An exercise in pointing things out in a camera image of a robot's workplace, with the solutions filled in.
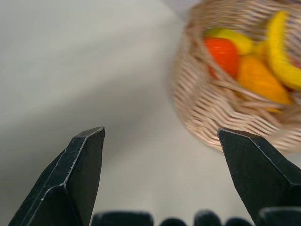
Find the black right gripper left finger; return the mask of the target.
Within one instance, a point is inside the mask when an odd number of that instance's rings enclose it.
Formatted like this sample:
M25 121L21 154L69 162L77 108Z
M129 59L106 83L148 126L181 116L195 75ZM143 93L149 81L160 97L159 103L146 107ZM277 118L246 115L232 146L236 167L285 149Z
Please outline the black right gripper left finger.
M74 136L44 169L11 226L88 226L100 181L105 128Z

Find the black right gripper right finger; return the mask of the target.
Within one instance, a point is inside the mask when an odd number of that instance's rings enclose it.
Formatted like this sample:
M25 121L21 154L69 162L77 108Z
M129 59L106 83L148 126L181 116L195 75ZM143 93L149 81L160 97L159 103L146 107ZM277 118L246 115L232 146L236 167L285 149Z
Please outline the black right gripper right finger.
M266 139L220 128L217 137L237 193L257 226L301 224L301 170Z

